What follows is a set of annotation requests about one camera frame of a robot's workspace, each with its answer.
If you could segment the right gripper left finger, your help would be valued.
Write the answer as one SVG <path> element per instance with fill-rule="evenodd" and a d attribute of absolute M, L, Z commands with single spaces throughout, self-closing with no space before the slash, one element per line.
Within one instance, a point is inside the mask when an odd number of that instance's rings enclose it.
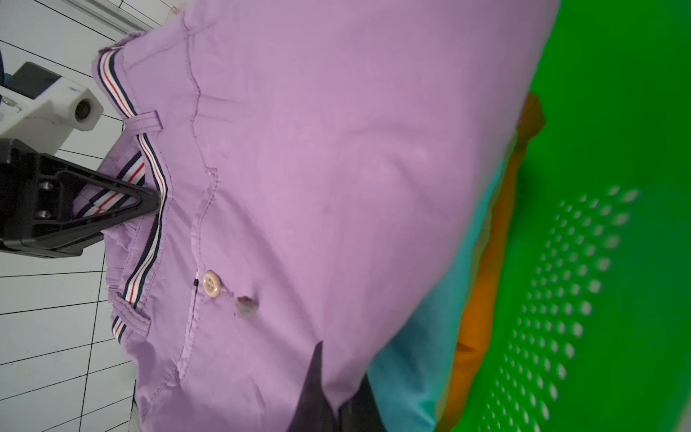
<path fill-rule="evenodd" d="M 322 346 L 316 345 L 303 383 L 288 432 L 334 432 L 338 430 L 338 416 L 334 414 L 321 384 Z"/>

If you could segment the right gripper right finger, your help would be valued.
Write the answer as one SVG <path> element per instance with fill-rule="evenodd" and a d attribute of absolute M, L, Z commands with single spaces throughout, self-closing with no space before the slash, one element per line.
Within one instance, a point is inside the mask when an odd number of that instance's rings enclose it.
<path fill-rule="evenodd" d="M 385 432 L 368 377 L 365 376 L 356 394 L 339 409 L 339 430 L 342 432 Z"/>

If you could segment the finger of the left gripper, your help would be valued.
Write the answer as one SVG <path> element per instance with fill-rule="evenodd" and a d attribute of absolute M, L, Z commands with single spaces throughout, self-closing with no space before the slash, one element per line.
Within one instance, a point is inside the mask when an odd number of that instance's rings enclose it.
<path fill-rule="evenodd" d="M 73 212 L 93 186 L 133 203 L 99 214 Z M 159 208 L 157 192 L 39 153 L 16 139 L 1 140 L 1 251 L 41 258 L 79 257 L 102 231 Z"/>

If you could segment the teal pants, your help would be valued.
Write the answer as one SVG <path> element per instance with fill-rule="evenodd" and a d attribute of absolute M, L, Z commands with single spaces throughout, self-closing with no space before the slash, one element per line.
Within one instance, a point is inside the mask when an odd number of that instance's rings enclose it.
<path fill-rule="evenodd" d="M 372 360 L 367 377 L 388 431 L 433 431 L 453 367 L 459 325 L 488 242 L 491 206 L 507 167 L 500 161 L 444 275 L 398 334 Z"/>

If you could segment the orange pants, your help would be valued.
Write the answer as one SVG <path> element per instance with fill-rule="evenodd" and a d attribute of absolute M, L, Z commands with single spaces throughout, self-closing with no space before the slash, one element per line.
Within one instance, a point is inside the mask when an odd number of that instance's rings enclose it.
<path fill-rule="evenodd" d="M 516 126 L 515 141 L 507 150 L 507 161 L 498 180 L 471 255 L 473 289 L 462 312 L 451 374 L 437 402 L 437 431 L 450 431 L 462 417 L 473 380 L 491 343 L 498 283 L 507 234 L 514 211 L 516 180 L 527 147 L 545 127 L 543 106 L 534 92 L 527 94 Z"/>

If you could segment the green plastic basket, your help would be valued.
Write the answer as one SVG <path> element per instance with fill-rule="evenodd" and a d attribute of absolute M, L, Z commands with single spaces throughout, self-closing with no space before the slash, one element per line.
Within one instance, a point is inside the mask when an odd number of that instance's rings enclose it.
<path fill-rule="evenodd" d="M 690 428 L 690 5 L 565 1 L 461 431 Z"/>

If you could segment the purple pants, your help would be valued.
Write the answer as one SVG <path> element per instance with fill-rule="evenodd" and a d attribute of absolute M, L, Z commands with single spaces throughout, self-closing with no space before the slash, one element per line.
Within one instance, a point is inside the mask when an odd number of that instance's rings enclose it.
<path fill-rule="evenodd" d="M 194 1 L 99 51 L 158 193 L 104 232 L 145 431 L 287 431 L 316 345 L 338 416 L 444 275 L 556 1 Z"/>

